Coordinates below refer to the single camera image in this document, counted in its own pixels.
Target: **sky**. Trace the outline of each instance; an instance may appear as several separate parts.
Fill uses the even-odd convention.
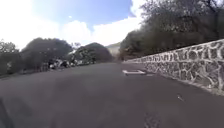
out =
[[[107,46],[140,27],[144,1],[0,0],[0,39],[19,49],[38,37]]]

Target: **tree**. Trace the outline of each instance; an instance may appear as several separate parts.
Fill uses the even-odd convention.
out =
[[[141,29],[126,36],[120,55],[135,58],[224,38],[223,6],[224,0],[148,0]]]
[[[0,75],[15,73],[22,68],[19,50],[11,42],[0,41]]]
[[[86,46],[80,47],[74,54],[78,60],[84,60],[87,62],[107,62],[112,60],[112,55],[108,49],[101,44],[91,43]]]
[[[72,46],[64,40],[42,39],[32,40],[21,52],[25,68],[40,69],[42,63],[51,59],[63,59],[72,51]]]

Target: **retaining wall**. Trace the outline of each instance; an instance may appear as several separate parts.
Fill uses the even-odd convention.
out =
[[[145,56],[124,63],[205,89],[224,92],[224,40]]]

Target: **white road marking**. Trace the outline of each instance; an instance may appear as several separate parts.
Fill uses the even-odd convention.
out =
[[[122,72],[123,72],[125,75],[143,75],[143,74],[146,74],[145,72],[140,71],[140,70],[136,70],[136,71],[122,70]]]

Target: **asphalt road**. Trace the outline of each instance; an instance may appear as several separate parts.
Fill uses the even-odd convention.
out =
[[[0,118],[14,128],[224,127],[223,97],[158,75],[124,76],[123,69],[133,67],[96,64],[2,79],[9,117],[0,110]]]

